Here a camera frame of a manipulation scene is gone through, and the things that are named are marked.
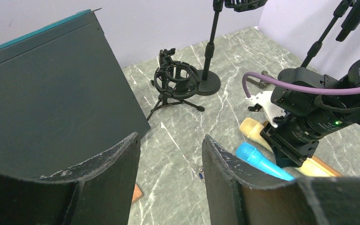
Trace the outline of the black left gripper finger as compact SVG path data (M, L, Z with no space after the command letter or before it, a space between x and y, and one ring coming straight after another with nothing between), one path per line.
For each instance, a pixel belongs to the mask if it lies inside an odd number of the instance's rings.
M0 225L126 225L140 154L141 138L134 132L49 176L0 171Z

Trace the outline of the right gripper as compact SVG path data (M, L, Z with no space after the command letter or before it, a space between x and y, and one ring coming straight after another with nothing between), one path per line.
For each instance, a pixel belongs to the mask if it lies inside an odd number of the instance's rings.
M341 89L340 80L304 67L282 70L279 81L298 86ZM352 125L346 114L316 106L315 94L276 86L271 102L285 109L261 132L280 168L301 167L319 140ZM347 109L344 97L322 97L325 105ZM285 181L264 173L224 149L211 136L202 143L202 165L213 225L360 225L359 177L300 177Z

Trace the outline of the blue microphone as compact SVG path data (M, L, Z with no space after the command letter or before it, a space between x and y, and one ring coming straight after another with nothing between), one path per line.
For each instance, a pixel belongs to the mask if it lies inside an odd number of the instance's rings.
M275 163L271 162L255 146L247 142L243 142L236 149L235 155L253 166L254 168L273 177L286 181L295 180L295 178L291 174L277 166Z

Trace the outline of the cream microphone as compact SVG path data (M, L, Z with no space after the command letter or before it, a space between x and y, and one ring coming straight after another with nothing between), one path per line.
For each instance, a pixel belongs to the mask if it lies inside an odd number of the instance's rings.
M252 118L246 118L240 125L240 131L244 136L273 153L273 150L271 149L269 144L260 135L260 132L263 130L263 128L264 125L262 123Z

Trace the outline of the black tripod shock mount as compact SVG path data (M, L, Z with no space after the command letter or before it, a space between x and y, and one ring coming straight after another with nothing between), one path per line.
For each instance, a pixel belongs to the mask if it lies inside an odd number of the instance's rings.
M197 69L194 66L172 59L175 51L175 48L163 49L158 54L159 67L156 69L154 78L150 83L155 86L159 96L147 120L158 109L172 105L187 104L200 112L205 111L203 106L187 101L188 98L198 93L202 80L199 78Z

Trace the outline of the black clip mic stand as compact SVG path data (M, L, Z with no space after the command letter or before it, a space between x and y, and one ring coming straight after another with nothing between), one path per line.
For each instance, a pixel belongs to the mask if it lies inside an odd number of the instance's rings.
M322 35L312 44L309 51L307 52L307 56L301 64L302 68L306 68L311 60L318 54L323 45L324 39L334 27L337 20L344 16L348 8L351 8L351 11L343 21L341 25L342 29L336 37L336 41L343 42L352 31L356 30L360 24L360 0L342 0L334 10L333 18L323 31Z

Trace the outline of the gold brown microphone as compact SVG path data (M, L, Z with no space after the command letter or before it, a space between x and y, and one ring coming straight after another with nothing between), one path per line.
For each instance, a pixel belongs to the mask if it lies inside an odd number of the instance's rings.
M301 167L295 168L306 176L315 177L342 177L343 175L323 162L318 157L308 158Z

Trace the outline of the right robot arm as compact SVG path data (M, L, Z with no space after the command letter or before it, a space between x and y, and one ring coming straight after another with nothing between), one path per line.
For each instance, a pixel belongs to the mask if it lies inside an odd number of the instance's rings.
M234 154L211 136L202 165L213 225L360 225L360 178L336 174L312 159L319 141L360 125L360 60L340 80L306 67L277 78L247 72L242 78L251 112L242 134L274 155L268 160L242 143Z

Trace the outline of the wooden board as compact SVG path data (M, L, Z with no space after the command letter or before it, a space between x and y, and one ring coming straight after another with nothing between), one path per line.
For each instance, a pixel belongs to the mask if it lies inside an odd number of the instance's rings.
M144 197L144 194L143 194L142 190L139 188L138 184L136 183L135 187L134 187L134 191L133 191L133 197L132 197L131 204L133 205L134 203L136 203L143 197Z

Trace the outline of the dark teal rack unit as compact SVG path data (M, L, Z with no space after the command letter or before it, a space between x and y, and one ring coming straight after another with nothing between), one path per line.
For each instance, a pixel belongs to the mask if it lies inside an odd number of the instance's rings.
M149 129L94 11L0 45L0 171L50 175Z

